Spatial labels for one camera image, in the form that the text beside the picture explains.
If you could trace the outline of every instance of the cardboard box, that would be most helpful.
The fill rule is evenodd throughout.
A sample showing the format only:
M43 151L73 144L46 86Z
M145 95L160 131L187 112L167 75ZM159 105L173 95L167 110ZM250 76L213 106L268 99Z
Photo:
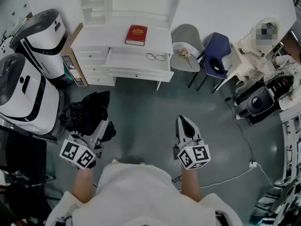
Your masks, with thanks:
M72 76L74 82L78 86L88 86L86 78L84 77L83 72L80 69L80 66L77 62L77 59L73 53L73 49L71 48L72 43L74 42L75 38L83 28L83 24L80 23L77 28L74 30L73 34L67 39L62 51L61 57L63 60L64 65L67 67L70 75Z

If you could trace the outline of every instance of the white wall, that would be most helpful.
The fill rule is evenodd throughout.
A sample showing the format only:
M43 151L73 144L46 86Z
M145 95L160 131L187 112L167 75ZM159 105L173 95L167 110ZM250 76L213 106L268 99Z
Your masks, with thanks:
M180 0L172 29L188 23L201 38L219 32L237 42L266 17L278 18L282 38L296 21L293 0Z
M27 0L1 0L0 1L0 37L7 30L8 24L15 25L19 19L25 18L30 13Z
M28 0L28 3L33 15L50 8L58 10L69 34L82 22L79 0Z

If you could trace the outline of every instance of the gray chair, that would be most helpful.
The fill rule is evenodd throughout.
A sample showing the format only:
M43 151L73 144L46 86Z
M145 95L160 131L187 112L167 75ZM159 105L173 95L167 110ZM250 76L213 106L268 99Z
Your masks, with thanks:
M194 73L194 76L189 83L188 88L192 85L201 65L203 64L206 56L206 51L198 33L198 29L190 24L182 24L176 28L172 34L172 42L174 47L174 54L170 58L170 66L176 70L182 70ZM190 48L193 47L193 51L187 48L190 52L189 58L179 56L179 47L185 48L185 44Z

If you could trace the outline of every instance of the white cable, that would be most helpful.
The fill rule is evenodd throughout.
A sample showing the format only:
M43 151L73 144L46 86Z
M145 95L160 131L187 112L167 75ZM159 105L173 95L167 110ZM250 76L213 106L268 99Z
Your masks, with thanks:
M266 176L266 178L269 180L269 183L272 185L272 187L274 187L274 185L272 184L271 180L268 178L267 174L265 174L265 172L262 170L263 174Z
M233 180L233 179L236 179L236 178L238 178L238 177L240 177L240 176L246 174L247 172L251 171L252 169L253 169L253 168L251 168L251 169L249 169L248 171L245 171L245 172L243 172L243 173L239 174L238 176L233 177L233 178L231 178L231 179L224 180L224 181L222 181L222 182L220 182L220 183L213 183L213 184L210 184L210 185L208 185L208 186L201 186L200 188L210 187L210 186L213 186L213 185L219 185L219 184L222 184L222 183L225 183L225 182L229 182L229 181L231 181L231 180Z

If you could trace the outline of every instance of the red book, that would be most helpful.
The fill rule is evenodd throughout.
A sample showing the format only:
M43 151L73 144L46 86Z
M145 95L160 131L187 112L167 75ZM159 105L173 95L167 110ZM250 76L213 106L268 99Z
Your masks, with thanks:
M132 25L127 33L126 44L144 46L147 27Z

